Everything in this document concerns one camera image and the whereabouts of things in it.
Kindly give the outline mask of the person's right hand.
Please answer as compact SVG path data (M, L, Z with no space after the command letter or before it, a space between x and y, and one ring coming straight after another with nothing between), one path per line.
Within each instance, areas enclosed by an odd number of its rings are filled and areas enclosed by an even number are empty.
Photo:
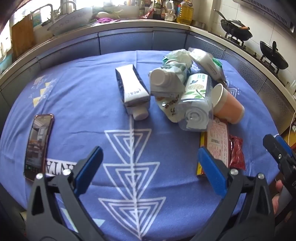
M283 183L281 180L278 180L276 183L275 183L275 188L277 190L277 194L272 198L272 204L273 204L273 211L274 211L274 214L277 213L278 211L278 207L279 207L279 198L280 198L280 194L282 192L282 189L283 189Z

